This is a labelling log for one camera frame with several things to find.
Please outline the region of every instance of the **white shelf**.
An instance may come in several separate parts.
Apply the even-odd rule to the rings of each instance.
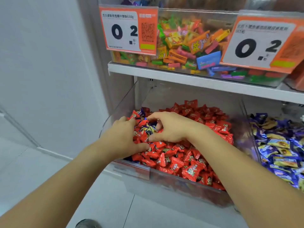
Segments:
[[[116,64],[113,62],[108,63],[108,70],[109,72],[122,73],[132,76],[146,77],[156,80],[175,82],[232,93],[304,104],[304,93],[295,91],[284,83],[282,83],[277,88],[263,87],[232,81],[211,79],[190,74],[181,74],[163,70]]]

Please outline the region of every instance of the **qr code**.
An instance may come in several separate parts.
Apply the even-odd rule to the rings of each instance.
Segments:
[[[283,50],[281,58],[294,59],[304,54],[304,38],[301,36],[294,36],[286,49]]]
[[[143,42],[154,42],[155,24],[141,23],[141,38]]]

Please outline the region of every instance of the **price tag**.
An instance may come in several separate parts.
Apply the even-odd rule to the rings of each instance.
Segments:
[[[237,17],[220,64],[291,73],[304,59],[304,20]]]
[[[156,55],[157,8],[99,7],[108,50]]]

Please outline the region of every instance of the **candy pile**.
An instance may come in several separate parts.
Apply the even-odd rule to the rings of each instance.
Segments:
[[[250,115],[249,121],[264,167],[304,192],[304,127],[267,113]]]
[[[185,101],[183,105],[175,103],[172,108],[160,109],[159,111],[176,112],[205,124],[227,142],[233,144],[233,134],[229,132],[231,124],[225,121],[228,116],[218,107],[208,108],[206,105],[198,107],[197,100],[193,100]],[[156,131],[157,122],[147,120],[146,117],[150,114],[149,108],[142,107],[140,111],[133,111],[130,117],[139,122],[138,126],[134,128],[134,143],[147,142],[150,145],[146,152],[132,155],[132,161],[203,185],[225,190],[211,166],[190,142],[186,140],[178,143],[148,142],[148,137],[151,134],[161,133],[163,130]]]
[[[174,70],[246,82],[269,82],[285,77],[283,73],[248,70],[219,65],[228,45],[231,29],[218,29],[212,23],[191,16],[160,16],[157,25],[156,56],[113,52],[115,62],[143,67]]]

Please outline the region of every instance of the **clear acrylic candy bin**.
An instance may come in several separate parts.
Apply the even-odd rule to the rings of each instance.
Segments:
[[[230,116],[228,120],[232,123],[231,132],[234,134],[235,146],[246,152],[254,160],[259,161],[247,121],[247,113],[240,95],[160,81],[156,86],[148,88],[147,86],[146,79],[139,78],[106,120],[101,134],[111,127],[115,120],[122,116],[129,117],[134,109],[139,109],[141,106],[149,107],[151,111],[158,111],[158,109],[172,107],[175,102],[183,104],[184,100],[198,99],[199,106],[203,106],[203,104],[207,104],[208,107],[216,106]],[[140,193],[147,192],[149,189],[147,185],[157,186],[158,189],[194,197],[218,207],[233,205],[225,191],[151,169],[147,166],[126,160],[116,160],[112,162],[112,168],[123,176],[126,187],[128,185]]]
[[[288,74],[219,65],[237,15],[235,11],[159,8],[156,56],[111,51],[112,61],[227,81],[279,86]]]

